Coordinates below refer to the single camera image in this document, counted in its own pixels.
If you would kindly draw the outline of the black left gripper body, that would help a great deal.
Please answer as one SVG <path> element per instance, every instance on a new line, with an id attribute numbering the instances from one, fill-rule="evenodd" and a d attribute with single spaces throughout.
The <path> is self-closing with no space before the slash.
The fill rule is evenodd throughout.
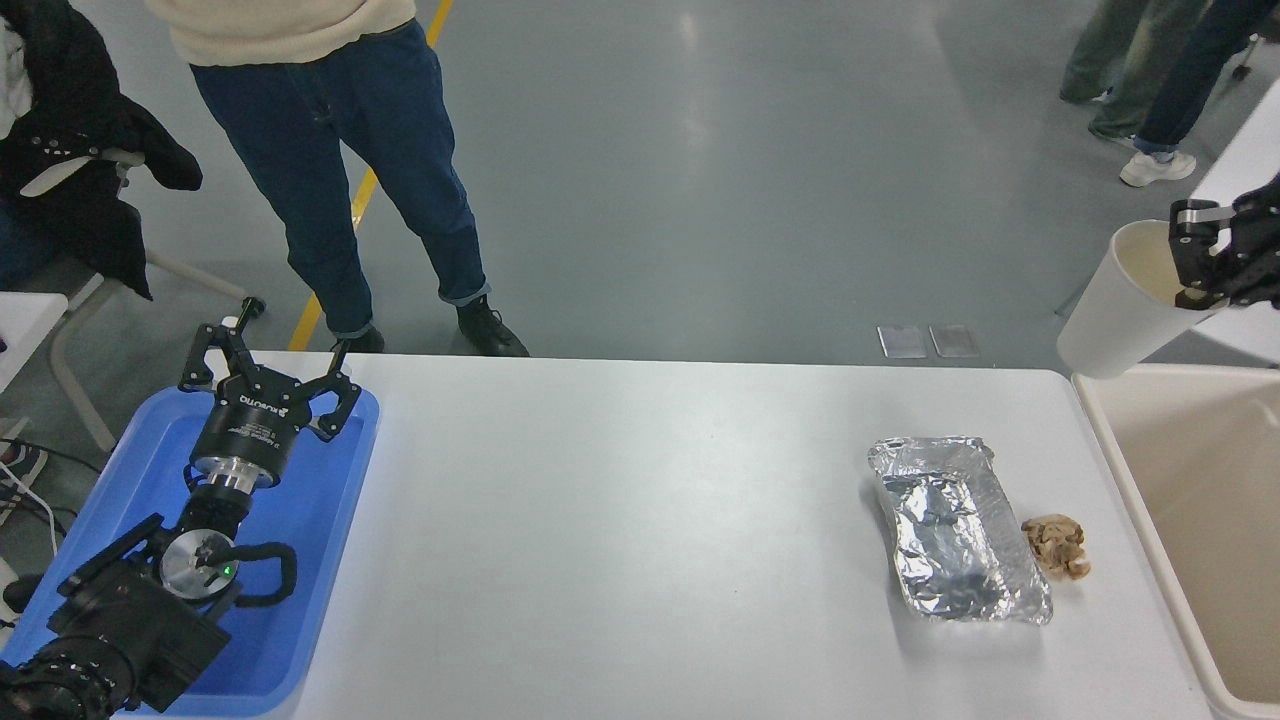
<path id="1" fill-rule="evenodd" d="M 280 480 L 311 418 L 300 387 L 296 378 L 265 366 L 232 372 L 216 387 L 189 464 L 211 475 L 216 462 L 238 460 L 257 468 L 260 480 Z"/>

